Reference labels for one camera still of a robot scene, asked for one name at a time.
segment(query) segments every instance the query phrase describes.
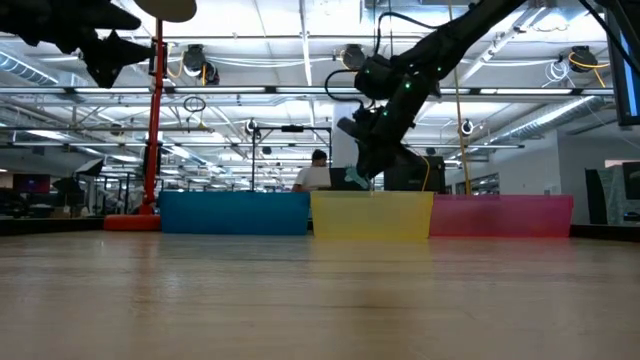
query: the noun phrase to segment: yellow cable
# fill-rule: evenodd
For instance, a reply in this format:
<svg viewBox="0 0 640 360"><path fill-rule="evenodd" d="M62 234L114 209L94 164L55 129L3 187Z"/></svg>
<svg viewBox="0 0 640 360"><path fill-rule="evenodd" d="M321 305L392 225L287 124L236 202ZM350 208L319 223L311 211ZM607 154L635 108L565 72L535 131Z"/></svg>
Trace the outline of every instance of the yellow cable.
<svg viewBox="0 0 640 360"><path fill-rule="evenodd" d="M429 164L429 160L427 160L427 158L425 158L424 156L421 156L420 154L418 154L414 149L409 148L414 154L416 154L416 156L422 158L422 160L424 160L425 164L427 164L427 175L424 177L424 182L422 183L422 192L424 192L424 190L427 188L427 181L429 180L429 173L431 172L431 164Z"/></svg>
<svg viewBox="0 0 640 360"><path fill-rule="evenodd" d="M600 85L602 85L602 87L607 87L607 85L605 85L604 81L602 81L602 76L600 76L600 73L598 72L598 69L593 69L593 72L596 73L596 77L598 78L598 81L600 81Z"/></svg>
<svg viewBox="0 0 640 360"><path fill-rule="evenodd" d="M167 51L167 56L171 55L171 49L173 48L173 44L169 43L169 50ZM171 76L174 79L177 79L180 77L180 75L182 75L182 67L184 65L184 51L182 52L182 54L180 54L180 69L178 69L178 75L175 75L174 73L171 72L171 69L169 68L169 65L167 65L167 74L169 74L169 76Z"/></svg>
<svg viewBox="0 0 640 360"><path fill-rule="evenodd" d="M569 61L571 61L572 63L578 65L578 66L582 66L583 68L587 68L587 69L602 69L605 68L607 66L609 66L609 64L601 64L601 65L587 65L587 64L583 64L583 63L579 63L575 60L573 60L573 55L575 55L576 53L570 53L569 54Z"/></svg>
<svg viewBox="0 0 640 360"><path fill-rule="evenodd" d="M424 183L422 184L422 192L427 188L427 180L429 180L429 173L431 172L431 164L429 164L429 160L426 157L421 156L422 160L427 164L427 175L424 177Z"/></svg>
<svg viewBox="0 0 640 360"><path fill-rule="evenodd" d="M449 0L449 19L453 21L453 3ZM469 168L467 167L467 154L462 137L462 110L460 109L460 82L458 81L458 68L453 68L453 78L456 83L456 107L458 109L458 141L460 142L460 156L464 169L464 188L467 195L471 195L471 181L469 180Z"/></svg>
<svg viewBox="0 0 640 360"><path fill-rule="evenodd" d="M586 69L593 69L593 72L596 73L596 77L598 78L598 81L600 82L600 85L602 85L602 87L607 87L607 85L604 83L604 81L602 81L602 77L600 76L600 73L598 72L598 69L602 69L602 68L606 68L609 66L609 63L607 64L601 64L601 65L587 65L587 64L583 64L580 62L577 62L575 60L573 60L573 55L575 55L576 53L572 52L569 54L569 61L573 64L576 64L578 66L581 66L583 68Z"/></svg>

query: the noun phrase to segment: ceiling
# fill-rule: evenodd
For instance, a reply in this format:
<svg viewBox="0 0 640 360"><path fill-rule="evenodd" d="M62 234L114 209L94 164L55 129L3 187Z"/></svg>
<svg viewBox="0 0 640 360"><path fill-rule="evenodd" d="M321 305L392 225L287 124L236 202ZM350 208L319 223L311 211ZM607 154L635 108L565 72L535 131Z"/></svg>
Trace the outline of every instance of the ceiling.
<svg viewBox="0 0 640 360"><path fill-rule="evenodd" d="M114 0L114 4L127 9L140 17L143 26L133 32L119 32L120 36L139 43L149 43L150 36L155 34L155 20L142 12L132 0ZM199 94L206 102L206 108L199 113L191 114L183 108L184 100L192 95L175 94L163 97L161 126L179 128L179 131L164 131L165 142L210 143L212 147L183 146L188 156L179 154L167 155L164 160L168 167L186 166L181 175L164 174L170 181L181 178L197 179L200 176L216 175L218 185L242 182L250 148L223 148L224 144L250 142L244 133L248 119L254 119L261 126L281 126L289 124L306 126L327 126L333 122L335 103L324 96L320 87L325 78L334 70L343 68L340 56L347 44L359 44L365 54L373 48L373 17L371 8L362 8L360 0L236 0L214 1L198 0L198 13L187 23L164 26L165 40L172 44L169 69L174 75L180 73L182 52L190 44L203 44L207 58L220 74L221 87L264 87L264 86L300 86L305 88L296 94L240 94L229 90L227 94ZM398 0L394 11L407 9L407 15L416 19L438 25L448 20L448 11L441 6L420 6L419 0ZM387 2L380 2L377 14L385 9ZM465 5L460 1L454 4ZM572 11L565 8L549 11L535 26L527 27L508 41L500 41L501 34L509 33L514 22L526 10L524 7L514 12L500 24L495 26L466 53L463 63L457 68L459 78L464 78L459 86L462 88L549 88L578 87L595 88L600 84L593 72L586 74L569 73L571 82L565 77L563 81L549 79L550 66L558 59L559 54L565 56L572 46L588 45L592 53L602 63L608 62L607 41L602 29L590 16L580 11L579 3L573 4ZM463 7L456 7L457 14ZM307 30L305 41L302 29ZM385 56L399 54L411 48L429 30L413 24L393 19L383 21L381 52ZM107 35L109 30L101 30ZM480 66L471 66L474 60L485 54L492 46L492 54L485 57ZM308 59L305 52L308 47ZM30 47L9 34L0 34L0 53L11 55L29 64L42 73L59 80L60 86L72 84L95 86L85 70L84 64L77 56L60 54L51 44L40 44ZM602 73L607 87L611 87L611 79L607 69ZM200 86L199 81L189 77L184 71L180 76L170 77L167 86ZM353 75L335 76L331 86L352 86ZM143 143L144 131L127 131L122 135L100 132L96 128L106 128L114 123L126 127L145 128L149 121L148 94L123 93L123 87L148 88L151 77L147 64L129 66L119 76L111 92L91 92L76 95L27 94L3 92L0 89L0 103L5 104L6 111L23 110L22 115L4 116L1 122L5 126L39 126L82 128L78 132L59 132L62 139L55 136L35 135L36 140L46 142L65 142L68 139L82 140L87 144L106 143ZM3 89L12 87L34 87L33 83L14 74L0 71L0 86ZM454 72L441 81L442 87L454 87ZM440 102L428 102L418 114L417 126L406 135L409 144L453 144L458 142L457 121L458 106L454 95L443 97ZM570 100L567 96L471 96L461 97L460 114L463 119L470 119L477 126L478 138L495 133L509 126L510 123L524 115L549 103ZM17 140L32 141L34 134L18 133ZM273 132L263 145L271 143L301 143L309 147L274 148L271 155L259 154L260 170L263 178L257 184L290 185L297 171L296 166L307 164L307 159L317 144L322 147L322 138L311 132L282 133ZM111 148L89 147L104 154L120 154L133 157L140 156L140 147ZM276 160L291 159L286 163L288 168L278 170ZM129 171L135 163L108 160L114 165L126 165L123 169L108 170ZM197 165L203 166L197 171ZM225 173L219 174L218 166L225 167Z"/></svg>

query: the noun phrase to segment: pipe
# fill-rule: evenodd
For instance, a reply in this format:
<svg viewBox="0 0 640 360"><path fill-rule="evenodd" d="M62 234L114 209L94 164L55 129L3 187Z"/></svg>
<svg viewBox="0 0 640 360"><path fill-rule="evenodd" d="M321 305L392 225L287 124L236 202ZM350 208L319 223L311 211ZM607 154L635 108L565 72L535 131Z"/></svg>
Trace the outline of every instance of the pipe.
<svg viewBox="0 0 640 360"><path fill-rule="evenodd" d="M492 135L488 141L480 143L499 144L517 137L520 141L541 135L551 129L565 125L574 119L585 117L607 105L600 96L588 96L562 104L547 105L524 116L510 130Z"/></svg>
<svg viewBox="0 0 640 360"><path fill-rule="evenodd" d="M28 82L40 86L55 86L58 84L58 80L53 76L45 74L24 61L18 60L17 57L11 56L1 49L0 70L19 76Z"/></svg>

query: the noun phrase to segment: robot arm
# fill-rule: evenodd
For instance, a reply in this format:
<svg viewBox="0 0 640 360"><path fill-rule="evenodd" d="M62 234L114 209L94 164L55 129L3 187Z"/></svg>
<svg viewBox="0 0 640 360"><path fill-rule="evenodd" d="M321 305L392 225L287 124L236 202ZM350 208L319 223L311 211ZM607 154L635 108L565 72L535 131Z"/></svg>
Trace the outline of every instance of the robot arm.
<svg viewBox="0 0 640 360"><path fill-rule="evenodd" d="M602 5L608 8L609 2L617 3L601 1L607 1ZM378 54L365 60L355 76L354 86L371 99L389 101L373 111L361 107L354 113L355 122L347 118L338 121L338 127L358 144L358 163L348 171L352 180L365 187L386 168L402 159L411 161L411 157L417 157L402 146L401 140L414 126L422 104L429 95L440 96L439 81L458 65L478 39L523 2L481 0L408 51L389 60Z"/></svg>

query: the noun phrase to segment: white wall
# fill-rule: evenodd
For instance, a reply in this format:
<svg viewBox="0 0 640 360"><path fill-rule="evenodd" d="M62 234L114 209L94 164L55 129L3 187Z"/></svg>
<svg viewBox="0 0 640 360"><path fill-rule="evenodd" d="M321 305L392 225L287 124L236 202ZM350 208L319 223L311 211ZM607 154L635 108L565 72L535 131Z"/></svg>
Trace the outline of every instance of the white wall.
<svg viewBox="0 0 640 360"><path fill-rule="evenodd" d="M558 137L562 193L573 195L573 223L589 224L585 169L604 169L605 160L640 160L640 131L611 124L581 135Z"/></svg>
<svg viewBox="0 0 640 360"><path fill-rule="evenodd" d="M469 178L498 173L500 194L543 195L545 190L559 194L560 164L555 131L540 140L524 141L524 149L498 150L488 163L469 163ZM464 181L462 170L447 171L447 184Z"/></svg>

